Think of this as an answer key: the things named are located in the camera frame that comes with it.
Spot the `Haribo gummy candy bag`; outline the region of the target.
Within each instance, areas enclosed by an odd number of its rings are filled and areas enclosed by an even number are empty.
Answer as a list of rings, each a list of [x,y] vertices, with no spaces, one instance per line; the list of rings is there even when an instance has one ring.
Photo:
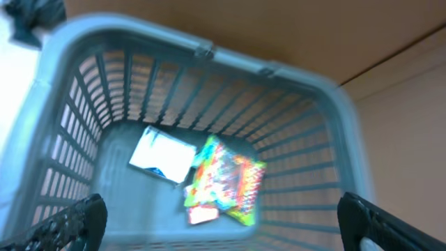
[[[194,163],[197,168],[185,187],[184,207],[214,206],[219,216],[226,213],[242,225],[255,225],[256,199],[267,164],[236,153],[215,135],[207,138]]]

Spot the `small red tissue pack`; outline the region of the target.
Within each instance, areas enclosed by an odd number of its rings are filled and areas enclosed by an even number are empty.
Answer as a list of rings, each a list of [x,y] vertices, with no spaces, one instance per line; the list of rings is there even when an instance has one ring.
[[[219,217],[218,209],[210,205],[192,206],[188,208],[187,212],[188,212],[188,222],[191,225],[197,225],[203,222],[209,222]]]

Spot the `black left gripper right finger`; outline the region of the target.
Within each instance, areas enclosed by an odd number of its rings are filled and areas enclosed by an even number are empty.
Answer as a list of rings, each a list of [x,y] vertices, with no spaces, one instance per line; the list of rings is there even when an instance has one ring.
[[[337,205],[344,249],[361,250],[369,239],[383,250],[445,250],[445,243],[407,224],[352,192]]]

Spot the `white cardboard box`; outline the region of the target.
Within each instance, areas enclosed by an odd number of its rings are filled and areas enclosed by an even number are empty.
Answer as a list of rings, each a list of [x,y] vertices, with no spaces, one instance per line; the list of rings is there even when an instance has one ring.
[[[174,183],[189,173],[197,148],[157,128],[144,129],[129,164]]]

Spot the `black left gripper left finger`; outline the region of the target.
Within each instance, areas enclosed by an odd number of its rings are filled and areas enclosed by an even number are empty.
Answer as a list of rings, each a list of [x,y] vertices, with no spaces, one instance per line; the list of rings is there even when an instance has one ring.
[[[107,226],[107,207],[98,194],[85,197],[25,232],[1,242],[7,251],[98,251]]]

